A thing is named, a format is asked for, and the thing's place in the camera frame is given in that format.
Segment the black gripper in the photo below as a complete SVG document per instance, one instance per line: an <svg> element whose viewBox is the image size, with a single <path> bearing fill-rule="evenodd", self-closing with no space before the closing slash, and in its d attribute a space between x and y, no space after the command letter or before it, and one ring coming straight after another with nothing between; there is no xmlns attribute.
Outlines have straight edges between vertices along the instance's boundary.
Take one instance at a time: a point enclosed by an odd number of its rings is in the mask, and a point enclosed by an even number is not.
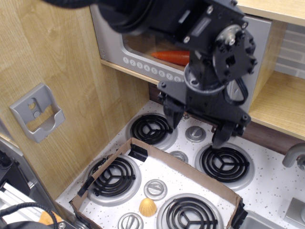
<svg viewBox="0 0 305 229"><path fill-rule="evenodd" d="M251 117L241 105L226 102L226 86L212 68L197 70L192 66L185 68L183 82L159 82L159 97L169 126L176 129L185 112L215 125L213 149L222 148L232 136L242 136Z"/></svg>

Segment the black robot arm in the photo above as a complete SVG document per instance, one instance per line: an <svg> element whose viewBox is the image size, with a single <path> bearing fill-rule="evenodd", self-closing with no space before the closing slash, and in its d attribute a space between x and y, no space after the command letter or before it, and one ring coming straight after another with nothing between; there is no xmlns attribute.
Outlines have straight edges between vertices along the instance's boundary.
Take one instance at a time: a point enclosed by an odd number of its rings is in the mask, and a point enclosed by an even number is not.
<svg viewBox="0 0 305 229"><path fill-rule="evenodd" d="M190 52L184 81L158 83L159 98L171 128L184 113L217 126L213 148L232 136L241 136L250 116L243 101L230 99L227 85L235 81L244 99L243 77L252 74L257 60L248 23L234 0L53 0L61 8L97 5L108 25L121 34L147 32Z"/></svg>

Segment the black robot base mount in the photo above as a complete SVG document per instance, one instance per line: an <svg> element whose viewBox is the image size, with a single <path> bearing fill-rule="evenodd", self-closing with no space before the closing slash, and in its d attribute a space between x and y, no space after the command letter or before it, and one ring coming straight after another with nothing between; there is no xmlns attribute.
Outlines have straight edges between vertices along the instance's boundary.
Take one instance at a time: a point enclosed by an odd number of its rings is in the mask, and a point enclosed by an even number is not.
<svg viewBox="0 0 305 229"><path fill-rule="evenodd" d="M5 152L0 152L0 188L10 184L21 193L28 196L31 192L28 182L19 167L19 163Z"/></svg>

